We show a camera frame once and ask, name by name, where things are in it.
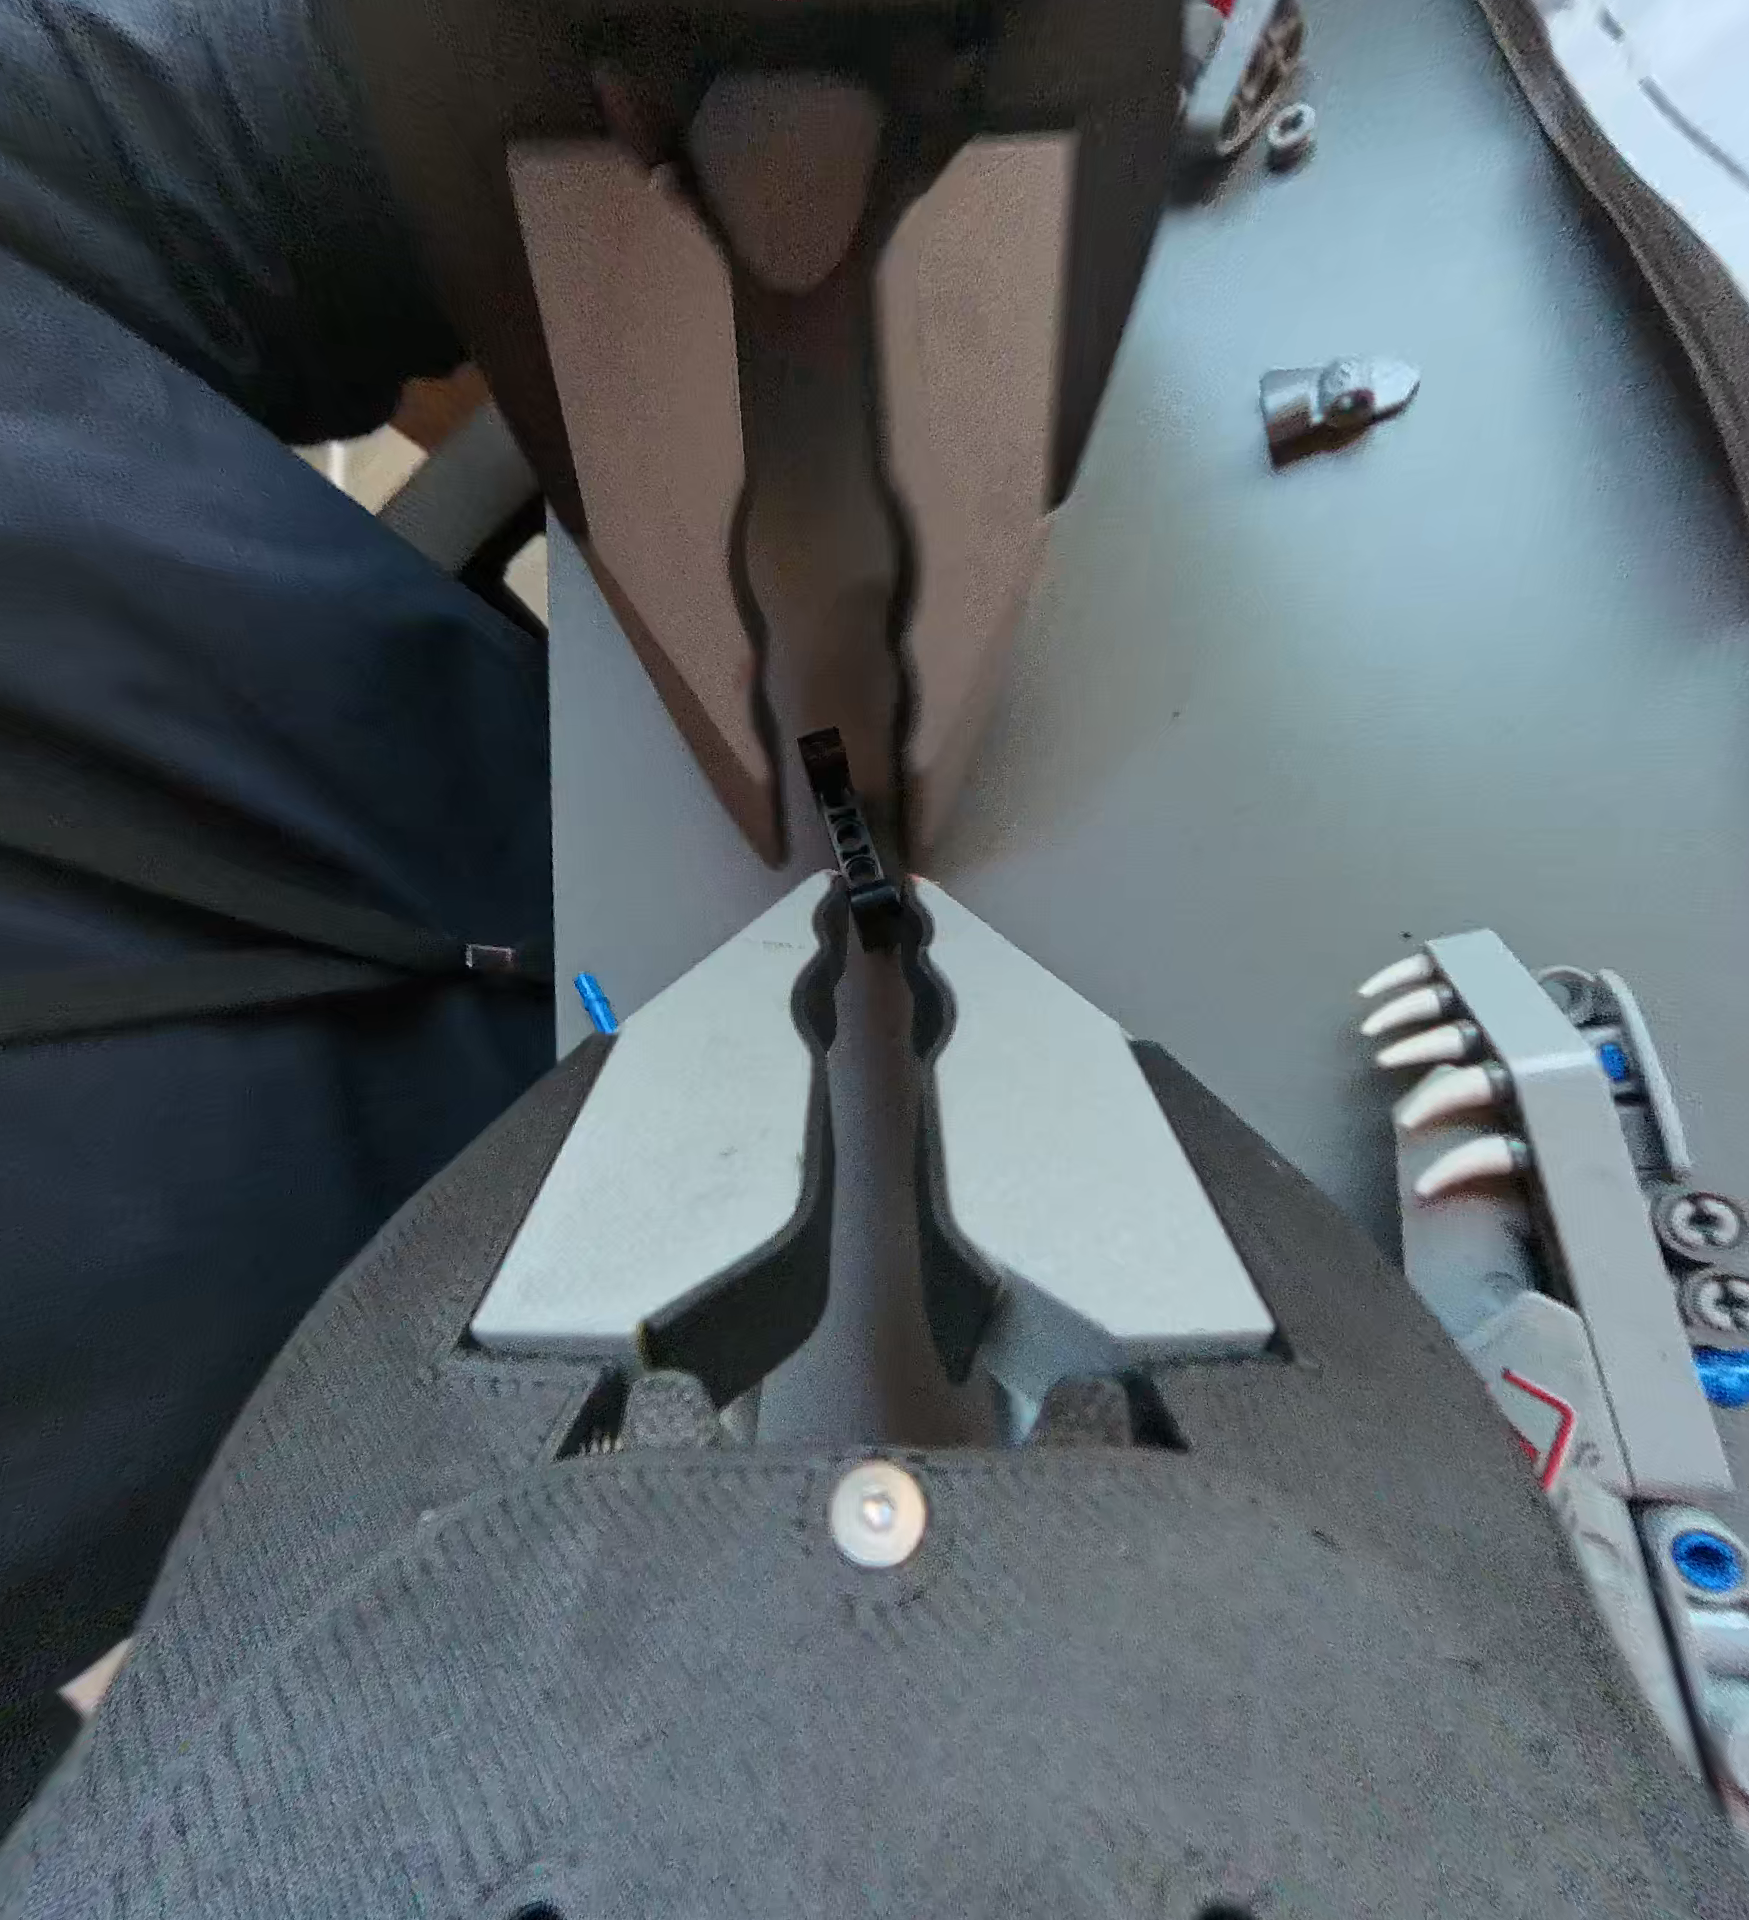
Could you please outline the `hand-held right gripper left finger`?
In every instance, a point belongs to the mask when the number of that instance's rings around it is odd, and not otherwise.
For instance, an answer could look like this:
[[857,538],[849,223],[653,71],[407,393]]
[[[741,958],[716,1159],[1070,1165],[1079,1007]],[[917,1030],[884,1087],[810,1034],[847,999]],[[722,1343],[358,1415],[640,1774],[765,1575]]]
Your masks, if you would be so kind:
[[818,872],[622,1020],[474,1346],[683,1374],[730,1407],[808,1343],[831,1290],[845,930]]

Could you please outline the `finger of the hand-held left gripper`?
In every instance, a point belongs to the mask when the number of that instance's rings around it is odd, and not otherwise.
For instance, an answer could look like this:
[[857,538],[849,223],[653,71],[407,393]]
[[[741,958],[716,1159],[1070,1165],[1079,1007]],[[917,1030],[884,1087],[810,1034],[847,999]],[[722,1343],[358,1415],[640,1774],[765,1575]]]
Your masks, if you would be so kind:
[[958,805],[1052,546],[1078,147],[976,137],[886,231],[872,161],[823,200],[823,262],[863,307],[847,370],[866,411],[822,442],[849,485],[818,536],[816,717],[880,749],[911,866]]
[[825,280],[806,235],[696,206],[616,143],[519,143],[507,182],[593,577],[720,807],[792,862],[820,626],[773,405]]

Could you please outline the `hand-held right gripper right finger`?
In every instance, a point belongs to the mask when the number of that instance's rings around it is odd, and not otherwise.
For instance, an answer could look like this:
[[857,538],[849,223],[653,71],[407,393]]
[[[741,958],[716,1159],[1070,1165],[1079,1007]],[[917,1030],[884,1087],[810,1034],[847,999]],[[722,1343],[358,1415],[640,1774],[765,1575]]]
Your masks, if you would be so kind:
[[1066,1382],[1259,1362],[1275,1317],[1109,1014],[911,885],[915,1190],[935,1356],[1007,1436]]

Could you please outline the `black lego frame piece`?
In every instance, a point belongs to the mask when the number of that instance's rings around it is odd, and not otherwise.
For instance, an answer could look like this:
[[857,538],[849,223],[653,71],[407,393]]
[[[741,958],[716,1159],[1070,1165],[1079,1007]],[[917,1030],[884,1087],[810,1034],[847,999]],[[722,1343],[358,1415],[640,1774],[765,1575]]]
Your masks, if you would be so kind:
[[837,729],[806,733],[798,753],[822,813],[863,948],[888,952],[904,930],[904,893],[884,864]]

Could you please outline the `grey lego beam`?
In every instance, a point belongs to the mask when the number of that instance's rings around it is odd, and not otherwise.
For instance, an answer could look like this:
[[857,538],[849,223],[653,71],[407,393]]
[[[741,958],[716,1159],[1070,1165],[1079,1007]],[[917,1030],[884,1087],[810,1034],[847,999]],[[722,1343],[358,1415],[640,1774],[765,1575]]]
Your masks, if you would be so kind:
[[1298,3],[1183,5],[1179,157],[1226,161],[1265,132],[1304,34]]

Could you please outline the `grey lego connector piece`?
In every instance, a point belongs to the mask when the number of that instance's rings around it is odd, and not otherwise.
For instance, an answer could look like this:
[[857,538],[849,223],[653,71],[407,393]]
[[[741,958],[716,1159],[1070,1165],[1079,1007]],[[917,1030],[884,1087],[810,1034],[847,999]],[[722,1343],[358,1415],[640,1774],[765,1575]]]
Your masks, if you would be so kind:
[[1377,356],[1265,372],[1259,407],[1271,466],[1351,444],[1400,417],[1420,389],[1421,372],[1414,364]]

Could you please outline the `grey lego jaw with teeth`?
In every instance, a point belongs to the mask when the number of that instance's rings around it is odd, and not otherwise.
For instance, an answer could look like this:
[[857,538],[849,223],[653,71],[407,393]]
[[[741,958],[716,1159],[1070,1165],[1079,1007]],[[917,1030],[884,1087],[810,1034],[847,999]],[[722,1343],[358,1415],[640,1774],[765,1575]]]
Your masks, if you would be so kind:
[[1629,983],[1494,932],[1359,989],[1402,1077],[1406,1276],[1523,1446],[1607,1632],[1749,1846],[1749,1540],[1722,1415],[1749,1411],[1749,1210],[1695,1182]]

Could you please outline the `lego instruction booklet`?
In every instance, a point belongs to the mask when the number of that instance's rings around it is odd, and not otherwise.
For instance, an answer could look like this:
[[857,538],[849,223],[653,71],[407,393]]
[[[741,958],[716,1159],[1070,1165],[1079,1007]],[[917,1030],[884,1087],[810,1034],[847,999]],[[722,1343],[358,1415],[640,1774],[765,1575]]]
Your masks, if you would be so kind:
[[1681,344],[1749,540],[1749,3],[1480,10]]

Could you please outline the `person's dark clothing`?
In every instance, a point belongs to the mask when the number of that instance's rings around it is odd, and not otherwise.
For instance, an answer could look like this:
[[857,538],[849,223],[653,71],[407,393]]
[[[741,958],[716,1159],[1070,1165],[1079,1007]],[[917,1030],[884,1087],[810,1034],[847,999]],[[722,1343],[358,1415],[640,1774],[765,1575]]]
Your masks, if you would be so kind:
[[311,1303],[548,1065],[544,651],[0,249],[0,1839]]

